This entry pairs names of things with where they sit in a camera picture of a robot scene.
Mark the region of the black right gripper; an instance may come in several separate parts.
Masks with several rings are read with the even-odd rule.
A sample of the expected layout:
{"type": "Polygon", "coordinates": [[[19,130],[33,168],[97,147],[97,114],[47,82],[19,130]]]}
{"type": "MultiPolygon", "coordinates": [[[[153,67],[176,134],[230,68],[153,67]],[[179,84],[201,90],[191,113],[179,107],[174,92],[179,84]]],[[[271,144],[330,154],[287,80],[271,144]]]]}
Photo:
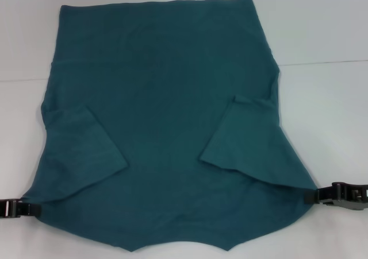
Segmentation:
{"type": "Polygon", "coordinates": [[[334,182],[331,186],[305,191],[305,204],[345,205],[350,210],[367,208],[367,184],[334,182]]]}

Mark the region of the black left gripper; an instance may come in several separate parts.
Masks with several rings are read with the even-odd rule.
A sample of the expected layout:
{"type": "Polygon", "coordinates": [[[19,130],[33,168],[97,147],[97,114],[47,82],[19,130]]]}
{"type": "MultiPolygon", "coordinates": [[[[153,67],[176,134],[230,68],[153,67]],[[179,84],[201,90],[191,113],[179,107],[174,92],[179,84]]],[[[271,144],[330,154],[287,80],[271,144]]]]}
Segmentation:
{"type": "Polygon", "coordinates": [[[42,213],[40,204],[23,202],[19,199],[0,200],[0,218],[39,217],[42,213]]]}

